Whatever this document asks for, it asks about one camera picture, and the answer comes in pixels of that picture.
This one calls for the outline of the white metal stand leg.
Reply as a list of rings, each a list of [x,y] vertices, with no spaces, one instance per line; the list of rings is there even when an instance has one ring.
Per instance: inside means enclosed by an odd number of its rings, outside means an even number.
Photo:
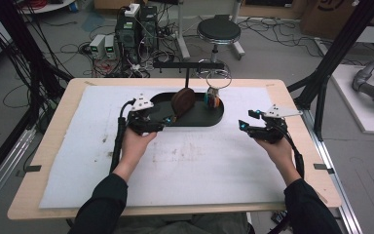
[[[187,45],[186,45],[186,42],[183,36],[183,5],[184,5],[184,0],[177,0],[178,27],[176,31],[176,40],[177,40],[178,48],[180,50],[182,58],[184,60],[188,60],[190,58],[190,53],[188,51],[188,48],[187,48]]]
[[[231,21],[234,23],[238,22],[238,17],[239,17],[239,12],[240,12],[242,1],[243,0],[234,0],[233,10],[231,14]],[[245,55],[245,51],[243,50],[243,47],[239,41],[236,41],[233,44],[233,48],[237,52],[239,59],[241,59]]]

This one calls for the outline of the white foam mat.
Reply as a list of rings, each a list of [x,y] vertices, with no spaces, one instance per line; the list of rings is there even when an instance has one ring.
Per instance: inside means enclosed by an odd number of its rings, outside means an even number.
[[[110,169],[123,104],[151,98],[160,87],[89,86],[84,90],[39,204],[79,208]],[[250,109],[267,110],[264,88],[222,91],[224,114],[212,127],[169,127],[158,133],[129,180],[130,207],[280,203],[284,183],[266,152],[239,128],[259,122]]]

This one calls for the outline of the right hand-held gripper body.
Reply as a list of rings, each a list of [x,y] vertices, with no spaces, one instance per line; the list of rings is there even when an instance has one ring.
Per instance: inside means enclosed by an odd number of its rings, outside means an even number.
[[[264,112],[264,116],[260,119],[265,122],[265,126],[252,126],[253,130],[249,131],[248,135],[252,138],[265,140],[269,143],[276,143],[288,134],[287,124],[285,122],[286,117],[302,114],[300,110],[278,106],[276,104],[273,104],[268,110],[262,112]]]

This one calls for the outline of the black round stool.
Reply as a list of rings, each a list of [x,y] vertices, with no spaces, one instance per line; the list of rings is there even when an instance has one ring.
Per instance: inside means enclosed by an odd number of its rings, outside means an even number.
[[[213,45],[210,58],[203,58],[200,63],[221,63],[222,68],[198,68],[196,75],[200,78],[206,77],[230,77],[229,66],[217,58],[220,45],[232,45],[241,37],[240,27],[229,20],[228,16],[215,16],[212,19],[205,19],[197,26],[198,36]]]

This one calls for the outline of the key bunch with coloured tags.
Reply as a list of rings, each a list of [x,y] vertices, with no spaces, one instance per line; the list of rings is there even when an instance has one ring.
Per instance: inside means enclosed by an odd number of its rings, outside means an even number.
[[[227,83],[221,86],[216,86],[210,83],[210,80],[213,76],[216,75],[219,79],[226,80]],[[209,108],[217,108],[220,106],[221,98],[220,98],[220,90],[229,87],[232,83],[232,76],[226,70],[212,70],[206,76],[206,83],[208,88],[205,92],[204,102]]]

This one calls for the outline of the brown leather pouch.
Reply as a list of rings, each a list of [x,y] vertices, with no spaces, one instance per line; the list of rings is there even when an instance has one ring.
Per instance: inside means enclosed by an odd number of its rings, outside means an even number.
[[[171,108],[174,116],[179,119],[195,104],[195,92],[190,88],[183,88],[171,98]]]

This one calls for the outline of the person's left hand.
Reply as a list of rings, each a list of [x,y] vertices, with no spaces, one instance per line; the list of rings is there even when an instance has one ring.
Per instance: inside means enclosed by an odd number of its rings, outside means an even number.
[[[122,162],[129,165],[136,165],[144,155],[148,144],[156,136],[156,133],[140,136],[132,129],[126,129],[122,145]]]

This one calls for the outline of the black key rack stand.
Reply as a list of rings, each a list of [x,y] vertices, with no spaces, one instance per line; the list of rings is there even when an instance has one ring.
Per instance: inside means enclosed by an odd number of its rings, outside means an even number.
[[[190,70],[202,70],[202,69],[222,69],[224,67],[223,63],[220,62],[162,62],[162,61],[155,61],[153,63],[154,68],[158,68],[159,71],[162,71],[163,68],[176,68],[181,71],[183,68],[186,69],[185,75],[185,88],[189,87],[190,81]]]

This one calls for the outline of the black computer tower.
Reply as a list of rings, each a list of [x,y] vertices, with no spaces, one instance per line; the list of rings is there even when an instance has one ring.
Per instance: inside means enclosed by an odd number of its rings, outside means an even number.
[[[139,25],[136,18],[119,16],[115,32],[118,43],[123,50],[123,56],[131,63],[139,63],[137,52]]]
[[[157,17],[158,10],[156,6],[142,6],[140,10],[141,35],[144,47],[149,51],[158,48],[157,36]]]

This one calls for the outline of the cardboard box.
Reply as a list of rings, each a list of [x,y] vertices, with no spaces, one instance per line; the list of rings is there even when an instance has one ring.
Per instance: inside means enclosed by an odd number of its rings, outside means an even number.
[[[308,0],[300,21],[303,34],[335,39],[355,10],[354,0]]]

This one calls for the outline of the black oval tray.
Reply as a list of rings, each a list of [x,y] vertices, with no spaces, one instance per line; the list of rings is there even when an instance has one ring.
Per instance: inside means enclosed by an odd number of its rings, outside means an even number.
[[[168,117],[174,117],[171,108],[171,98],[174,92],[160,93],[151,98],[154,108],[150,113],[152,120],[161,121]],[[195,105],[173,125],[168,127],[211,127],[218,124],[224,114],[224,103],[221,100],[217,108],[209,108],[204,102],[204,93],[195,94]]]

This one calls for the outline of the person's right hand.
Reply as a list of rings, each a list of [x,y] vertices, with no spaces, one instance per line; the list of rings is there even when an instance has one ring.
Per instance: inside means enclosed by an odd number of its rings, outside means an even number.
[[[257,139],[256,142],[268,153],[278,169],[293,167],[292,148],[287,140],[281,139],[276,143],[269,143],[265,140]]]

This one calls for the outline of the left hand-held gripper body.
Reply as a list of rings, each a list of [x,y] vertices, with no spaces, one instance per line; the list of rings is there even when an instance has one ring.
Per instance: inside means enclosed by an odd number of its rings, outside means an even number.
[[[154,103],[144,94],[140,94],[131,102],[131,110],[128,114],[128,127],[142,136],[146,133],[160,132],[165,127],[163,120],[152,120],[150,113]]]

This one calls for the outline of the white platform board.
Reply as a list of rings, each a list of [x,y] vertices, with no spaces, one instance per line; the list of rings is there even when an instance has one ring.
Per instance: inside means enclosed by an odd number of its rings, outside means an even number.
[[[332,81],[360,129],[366,134],[374,134],[374,101],[352,88],[354,77],[361,69],[358,65],[340,64],[332,74]]]

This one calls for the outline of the black metal frame post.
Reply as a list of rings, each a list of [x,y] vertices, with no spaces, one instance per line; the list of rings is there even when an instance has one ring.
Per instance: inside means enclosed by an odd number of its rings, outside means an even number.
[[[72,76],[56,68],[44,58],[19,14],[14,0],[0,0],[0,22],[29,62],[32,87],[38,88],[42,85],[50,98],[61,97],[64,88],[59,84],[58,78],[69,82]]]
[[[317,99],[313,130],[320,141],[323,141],[322,120],[328,81],[373,18],[374,0],[359,0],[318,67],[311,75],[287,87],[290,93],[303,88],[301,94],[294,99],[294,103],[299,109],[309,110],[313,100]]]

